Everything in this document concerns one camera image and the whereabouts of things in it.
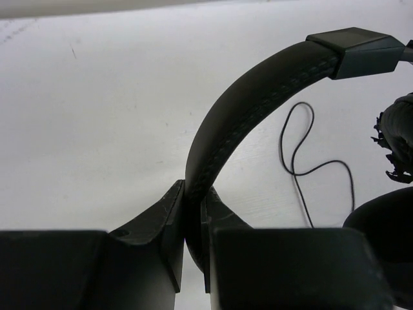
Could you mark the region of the black over-ear headphones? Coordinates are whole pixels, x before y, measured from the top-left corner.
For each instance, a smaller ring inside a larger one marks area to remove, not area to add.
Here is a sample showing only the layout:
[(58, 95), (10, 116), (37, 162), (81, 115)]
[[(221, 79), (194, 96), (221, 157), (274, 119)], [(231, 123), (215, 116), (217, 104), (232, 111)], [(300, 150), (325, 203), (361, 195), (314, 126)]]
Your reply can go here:
[[(412, 61), (412, 45), (361, 28), (309, 35), (235, 81), (215, 102), (193, 140), (185, 171), (185, 239), (204, 274), (201, 204), (230, 155), (274, 110), (324, 78), (346, 79), (395, 70)], [(374, 141), (388, 150), (388, 177), (407, 187), (352, 207), (342, 229), (367, 240), (394, 305), (412, 308), (412, 96), (403, 96), (376, 120)]]

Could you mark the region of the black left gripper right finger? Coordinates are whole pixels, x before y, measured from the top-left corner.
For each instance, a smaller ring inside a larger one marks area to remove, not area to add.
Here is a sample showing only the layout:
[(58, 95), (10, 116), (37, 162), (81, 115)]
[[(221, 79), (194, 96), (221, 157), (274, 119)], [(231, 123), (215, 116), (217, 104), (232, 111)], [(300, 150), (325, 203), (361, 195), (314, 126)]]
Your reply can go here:
[(392, 309), (365, 237), (352, 229), (254, 229), (215, 190), (201, 204), (212, 309)]

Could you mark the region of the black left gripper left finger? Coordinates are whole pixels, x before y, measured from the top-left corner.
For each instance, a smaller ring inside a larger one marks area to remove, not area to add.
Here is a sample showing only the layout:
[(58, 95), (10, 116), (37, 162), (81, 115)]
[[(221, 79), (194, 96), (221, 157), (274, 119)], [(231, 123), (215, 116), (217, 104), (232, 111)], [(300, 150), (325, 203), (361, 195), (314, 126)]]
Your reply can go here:
[(111, 231), (1, 232), (2, 309), (173, 309), (184, 183)]

